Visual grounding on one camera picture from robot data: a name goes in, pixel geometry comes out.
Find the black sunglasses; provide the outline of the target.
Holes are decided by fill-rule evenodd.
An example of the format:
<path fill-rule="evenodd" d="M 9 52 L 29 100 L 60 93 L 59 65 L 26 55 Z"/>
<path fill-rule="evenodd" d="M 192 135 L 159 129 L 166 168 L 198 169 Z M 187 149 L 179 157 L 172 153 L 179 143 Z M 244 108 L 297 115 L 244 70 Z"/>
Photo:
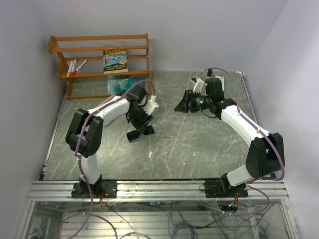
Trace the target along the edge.
<path fill-rule="evenodd" d="M 127 139 L 129 142 L 133 142 L 134 140 L 137 140 L 140 135 L 150 135 L 154 134 L 155 130 L 152 125 L 148 125 L 143 132 L 139 132 L 137 130 L 131 131 L 127 133 Z"/>

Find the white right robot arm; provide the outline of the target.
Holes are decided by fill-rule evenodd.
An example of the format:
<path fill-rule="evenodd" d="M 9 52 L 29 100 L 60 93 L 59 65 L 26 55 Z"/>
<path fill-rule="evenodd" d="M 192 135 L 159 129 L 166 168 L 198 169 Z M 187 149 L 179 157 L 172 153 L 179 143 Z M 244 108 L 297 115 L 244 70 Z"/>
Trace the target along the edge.
<path fill-rule="evenodd" d="M 202 80 L 191 78 L 192 90 L 185 90 L 174 111 L 196 113 L 209 110 L 219 120 L 231 126 L 249 147 L 245 163 L 218 179 L 217 192 L 231 197 L 237 187 L 264 178 L 277 171 L 284 171 L 284 142 L 279 133 L 270 133 L 254 123 L 231 98 L 225 98 L 219 78 Z"/>

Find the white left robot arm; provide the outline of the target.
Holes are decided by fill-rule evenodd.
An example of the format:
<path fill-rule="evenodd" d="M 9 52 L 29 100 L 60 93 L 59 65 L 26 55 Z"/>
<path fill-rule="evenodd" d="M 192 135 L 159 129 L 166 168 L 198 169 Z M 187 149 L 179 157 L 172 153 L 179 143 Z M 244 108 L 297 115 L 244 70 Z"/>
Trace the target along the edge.
<path fill-rule="evenodd" d="M 80 170 L 79 184 L 91 198 L 102 191 L 102 175 L 98 168 L 97 152 L 102 142 L 103 129 L 117 117 L 124 115 L 134 130 L 127 133 L 132 142 L 140 135 L 153 134 L 150 125 L 152 113 L 158 108 L 156 96 L 148 96 L 140 85 L 107 98 L 101 105 L 90 109 L 78 109 L 72 118 L 65 141 L 74 152 Z"/>

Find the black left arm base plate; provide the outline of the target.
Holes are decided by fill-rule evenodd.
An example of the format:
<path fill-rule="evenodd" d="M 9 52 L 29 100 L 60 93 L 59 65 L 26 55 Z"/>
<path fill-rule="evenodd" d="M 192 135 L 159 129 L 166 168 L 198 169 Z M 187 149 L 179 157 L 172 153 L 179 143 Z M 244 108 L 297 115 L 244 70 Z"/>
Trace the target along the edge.
<path fill-rule="evenodd" d="M 95 184 L 90 184 L 93 198 L 116 198 L 117 196 L 117 181 L 115 180 L 99 180 Z M 80 180 L 74 183 L 71 197 L 76 198 L 90 198 L 89 187 L 86 182 Z"/>

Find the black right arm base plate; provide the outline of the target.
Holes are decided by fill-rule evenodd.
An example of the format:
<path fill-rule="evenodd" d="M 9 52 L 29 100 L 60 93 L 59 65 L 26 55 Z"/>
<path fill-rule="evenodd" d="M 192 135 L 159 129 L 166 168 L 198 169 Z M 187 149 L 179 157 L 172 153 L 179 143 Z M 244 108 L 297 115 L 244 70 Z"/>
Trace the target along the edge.
<path fill-rule="evenodd" d="M 234 198 L 235 193 L 239 198 L 248 197 L 248 192 L 245 190 L 245 184 L 239 186 L 231 186 L 227 181 L 213 178 L 205 180 L 204 191 L 206 198 Z"/>

